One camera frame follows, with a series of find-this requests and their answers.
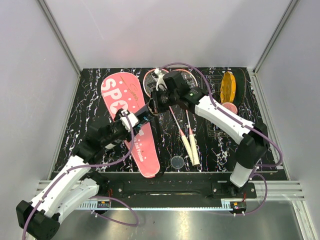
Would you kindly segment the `pink racket bag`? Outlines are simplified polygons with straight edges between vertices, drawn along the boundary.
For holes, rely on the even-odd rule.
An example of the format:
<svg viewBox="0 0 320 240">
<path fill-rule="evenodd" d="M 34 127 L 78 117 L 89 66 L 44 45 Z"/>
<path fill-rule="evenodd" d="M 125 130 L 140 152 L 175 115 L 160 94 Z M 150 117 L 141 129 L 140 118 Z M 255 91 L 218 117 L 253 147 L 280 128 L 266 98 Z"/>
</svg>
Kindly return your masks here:
<svg viewBox="0 0 320 240">
<path fill-rule="evenodd" d="M 136 113 L 146 104 L 139 79 L 129 72 L 117 72 L 107 76 L 100 89 L 105 106 L 112 118 L 115 118 L 119 109 Z M 131 155 L 140 174 L 145 178 L 154 178 L 160 171 L 150 123 L 142 126 L 134 137 Z"/>
</svg>

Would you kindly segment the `black shuttlecock tube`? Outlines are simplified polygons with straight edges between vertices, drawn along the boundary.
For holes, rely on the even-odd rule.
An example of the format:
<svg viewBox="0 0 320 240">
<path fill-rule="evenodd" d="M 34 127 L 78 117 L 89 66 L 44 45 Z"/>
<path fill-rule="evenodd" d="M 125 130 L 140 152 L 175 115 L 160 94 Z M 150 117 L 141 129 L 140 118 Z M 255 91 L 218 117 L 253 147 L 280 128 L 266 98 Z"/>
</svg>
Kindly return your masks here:
<svg viewBox="0 0 320 240">
<path fill-rule="evenodd" d="M 110 150 L 122 143 L 131 141 L 138 134 L 140 129 L 151 122 L 156 114 L 153 112 L 154 106 L 148 102 L 136 113 L 125 109 L 120 109 L 114 122 L 106 127 L 106 137 L 103 139 L 103 145 Z"/>
</svg>

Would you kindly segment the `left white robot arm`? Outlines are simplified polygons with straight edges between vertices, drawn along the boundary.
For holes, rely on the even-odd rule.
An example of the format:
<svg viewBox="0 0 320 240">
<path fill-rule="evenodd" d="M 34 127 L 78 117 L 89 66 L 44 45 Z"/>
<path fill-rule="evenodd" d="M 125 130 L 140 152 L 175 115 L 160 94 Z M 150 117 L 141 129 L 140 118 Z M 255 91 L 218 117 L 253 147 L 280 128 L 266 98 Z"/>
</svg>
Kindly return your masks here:
<svg viewBox="0 0 320 240">
<path fill-rule="evenodd" d="M 108 193 L 106 180 L 97 169 L 123 162 L 132 153 L 134 137 L 153 118 L 147 106 L 133 113 L 119 109 L 113 122 L 97 119 L 87 129 L 82 141 L 63 169 L 30 201 L 16 207 L 22 239 L 50 240 L 57 233 L 63 218 L 91 197 L 103 198 Z M 118 160 L 101 163 L 101 151 L 109 151 L 127 141 L 128 152 Z"/>
</svg>

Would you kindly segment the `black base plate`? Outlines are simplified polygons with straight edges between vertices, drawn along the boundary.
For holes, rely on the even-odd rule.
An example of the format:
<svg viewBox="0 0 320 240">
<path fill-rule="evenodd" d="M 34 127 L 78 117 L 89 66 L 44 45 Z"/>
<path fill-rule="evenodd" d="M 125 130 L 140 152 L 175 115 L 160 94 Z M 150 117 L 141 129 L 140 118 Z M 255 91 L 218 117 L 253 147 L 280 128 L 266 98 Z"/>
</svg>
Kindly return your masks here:
<svg viewBox="0 0 320 240">
<path fill-rule="evenodd" d="M 222 200 L 257 198 L 253 183 L 236 188 L 229 173 L 166 172 L 145 178 L 137 172 L 104 172 L 111 195 L 132 208 L 210 208 L 222 207 Z"/>
</svg>

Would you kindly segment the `left pink badminton racket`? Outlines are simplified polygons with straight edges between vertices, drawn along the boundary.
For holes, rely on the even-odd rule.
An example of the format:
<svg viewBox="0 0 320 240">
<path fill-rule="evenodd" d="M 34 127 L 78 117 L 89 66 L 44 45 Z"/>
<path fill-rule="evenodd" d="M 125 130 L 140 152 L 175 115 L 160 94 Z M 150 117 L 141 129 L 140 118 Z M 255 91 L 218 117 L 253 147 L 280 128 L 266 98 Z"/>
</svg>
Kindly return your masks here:
<svg viewBox="0 0 320 240">
<path fill-rule="evenodd" d="M 183 79 L 186 80 L 187 84 L 189 87 L 197 87 L 198 83 L 196 78 L 187 70 L 185 69 L 176 69 L 176 72 L 179 72 Z M 151 97 L 151 93 L 153 88 L 159 87 L 160 86 L 160 80 L 162 80 L 162 77 L 168 73 L 168 70 L 162 69 L 159 70 L 158 68 L 149 70 L 144 78 L 143 78 L 143 89 L 144 92 L 148 97 Z M 171 112 L 171 115 L 178 127 L 179 134 L 182 140 L 182 143 L 188 153 L 188 156 L 190 158 L 191 164 L 194 167 L 198 167 L 200 165 L 200 160 L 199 160 L 199 155 L 196 147 L 196 140 L 193 134 L 193 131 L 191 129 L 191 124 L 190 124 L 190 119 L 189 119 L 189 112 L 188 110 L 185 111 L 186 118 L 187 118 L 187 127 L 188 127 L 188 136 L 189 138 L 186 137 L 182 129 L 180 128 L 180 124 L 178 123 L 178 120 L 174 114 L 174 111 L 172 110 L 171 107 L 169 107 L 169 110 Z"/>
</svg>

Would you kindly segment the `pink patterned cup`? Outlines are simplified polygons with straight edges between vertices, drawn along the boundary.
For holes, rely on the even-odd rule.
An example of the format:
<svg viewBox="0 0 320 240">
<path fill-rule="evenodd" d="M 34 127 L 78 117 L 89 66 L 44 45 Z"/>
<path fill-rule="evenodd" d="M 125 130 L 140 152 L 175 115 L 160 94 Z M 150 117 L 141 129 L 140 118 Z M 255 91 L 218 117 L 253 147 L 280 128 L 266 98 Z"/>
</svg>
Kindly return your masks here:
<svg viewBox="0 0 320 240">
<path fill-rule="evenodd" d="M 224 102 L 221 104 L 224 108 L 231 111 L 234 114 L 238 114 L 238 108 L 231 102 Z"/>
</svg>

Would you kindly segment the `pink badminton racket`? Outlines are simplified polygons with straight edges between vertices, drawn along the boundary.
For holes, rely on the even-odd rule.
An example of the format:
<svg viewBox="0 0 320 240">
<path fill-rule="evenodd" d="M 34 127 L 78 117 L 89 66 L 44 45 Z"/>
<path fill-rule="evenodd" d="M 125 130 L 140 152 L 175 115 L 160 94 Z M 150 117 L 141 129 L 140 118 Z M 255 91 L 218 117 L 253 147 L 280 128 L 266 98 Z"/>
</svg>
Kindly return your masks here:
<svg viewBox="0 0 320 240">
<path fill-rule="evenodd" d="M 186 80 L 187 84 L 189 87 L 197 87 L 198 83 L 196 78 L 187 70 L 185 69 L 176 69 L 176 72 L 179 72 L 183 79 Z M 143 89 L 144 92 L 148 97 L 151 97 L 151 93 L 153 88 L 159 87 L 160 86 L 160 80 L 162 80 L 162 77 L 168 73 L 168 70 L 162 69 L 159 70 L 158 68 L 149 70 L 144 78 L 143 78 Z M 189 119 L 189 112 L 188 110 L 185 111 L 186 118 L 187 118 L 187 127 L 188 127 L 188 136 L 189 138 L 186 137 L 182 129 L 180 128 L 180 124 L 178 123 L 178 120 L 174 114 L 174 111 L 172 110 L 171 107 L 169 107 L 169 110 L 171 112 L 171 115 L 178 127 L 179 134 L 182 140 L 182 143 L 188 153 L 188 156 L 190 158 L 191 164 L 194 167 L 198 167 L 200 165 L 200 160 L 199 160 L 199 155 L 196 147 L 196 140 L 193 134 L 193 131 L 191 129 L 191 124 L 190 124 L 190 119 Z"/>
<path fill-rule="evenodd" d="M 179 72 L 182 75 L 183 79 L 186 80 L 186 82 L 190 88 L 198 86 L 198 82 L 197 82 L 196 78 L 189 71 L 187 71 L 185 69 L 175 69 L 175 71 Z M 187 110 L 185 111 L 187 123 L 188 123 L 188 125 L 187 125 L 188 139 L 187 139 L 184 132 L 180 128 L 180 125 L 178 123 L 178 120 L 177 120 L 172 108 L 169 108 L 169 109 L 170 109 L 170 112 L 173 116 L 173 119 L 178 127 L 182 143 L 188 153 L 188 156 L 191 160 L 191 163 L 194 167 L 198 167 L 200 165 L 200 160 L 199 160 L 199 154 L 198 154 L 198 150 L 197 150 L 197 146 L 196 146 L 196 139 L 194 137 L 193 130 L 192 130 L 191 124 L 190 124 L 189 112 Z"/>
</svg>

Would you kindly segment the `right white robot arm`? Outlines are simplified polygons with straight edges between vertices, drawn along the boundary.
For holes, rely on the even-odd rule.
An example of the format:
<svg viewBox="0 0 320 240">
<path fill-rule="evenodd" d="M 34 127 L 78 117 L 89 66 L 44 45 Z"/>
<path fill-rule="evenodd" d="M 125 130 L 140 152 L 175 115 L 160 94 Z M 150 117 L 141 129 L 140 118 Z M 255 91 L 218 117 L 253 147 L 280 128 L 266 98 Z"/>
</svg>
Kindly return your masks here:
<svg viewBox="0 0 320 240">
<path fill-rule="evenodd" d="M 259 159 L 268 149 L 265 139 L 267 126 L 240 118 L 232 111 L 217 103 L 205 90 L 198 86 L 190 87 L 180 72 L 163 74 L 154 70 L 156 87 L 151 91 L 149 106 L 155 114 L 163 113 L 171 106 L 202 117 L 227 133 L 237 144 L 236 164 L 227 185 L 228 195 L 239 198 L 245 192 L 245 184 L 251 177 Z"/>
</svg>

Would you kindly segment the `right pink badminton racket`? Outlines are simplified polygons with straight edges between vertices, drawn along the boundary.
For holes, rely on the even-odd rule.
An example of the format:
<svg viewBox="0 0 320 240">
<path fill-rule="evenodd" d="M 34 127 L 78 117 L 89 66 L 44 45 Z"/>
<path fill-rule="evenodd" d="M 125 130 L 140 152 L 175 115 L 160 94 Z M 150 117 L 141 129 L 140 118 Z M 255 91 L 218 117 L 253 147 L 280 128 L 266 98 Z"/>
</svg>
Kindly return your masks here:
<svg viewBox="0 0 320 240">
<path fill-rule="evenodd" d="M 183 79 L 186 80 L 186 82 L 190 88 L 198 86 L 198 82 L 197 82 L 196 78 L 189 71 L 187 71 L 185 69 L 175 69 L 175 71 L 179 72 L 182 75 Z M 178 120 L 177 120 L 172 108 L 169 108 L 169 109 L 170 109 L 170 112 L 173 116 L 173 119 L 178 127 L 182 143 L 188 153 L 188 156 L 191 160 L 191 163 L 194 167 L 198 167 L 200 165 L 200 160 L 199 160 L 199 154 L 198 154 L 198 150 L 197 150 L 197 146 L 196 146 L 196 139 L 194 137 L 193 130 L 192 130 L 191 124 L 190 124 L 189 112 L 187 110 L 185 111 L 187 123 L 188 123 L 188 125 L 187 125 L 188 139 L 187 139 L 184 132 L 180 128 L 180 125 L 178 123 Z"/>
</svg>

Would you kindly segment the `clear tube lid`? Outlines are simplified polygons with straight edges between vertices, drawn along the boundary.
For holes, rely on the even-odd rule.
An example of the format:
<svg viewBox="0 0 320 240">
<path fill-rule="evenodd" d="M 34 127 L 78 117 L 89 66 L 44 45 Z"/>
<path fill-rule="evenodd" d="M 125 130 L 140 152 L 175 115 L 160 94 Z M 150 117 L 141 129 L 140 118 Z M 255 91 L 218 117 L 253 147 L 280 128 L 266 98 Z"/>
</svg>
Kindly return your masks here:
<svg viewBox="0 0 320 240">
<path fill-rule="evenodd" d="M 180 170 L 185 165 L 185 162 L 181 156 L 175 155 L 170 159 L 170 164 L 174 169 Z"/>
</svg>

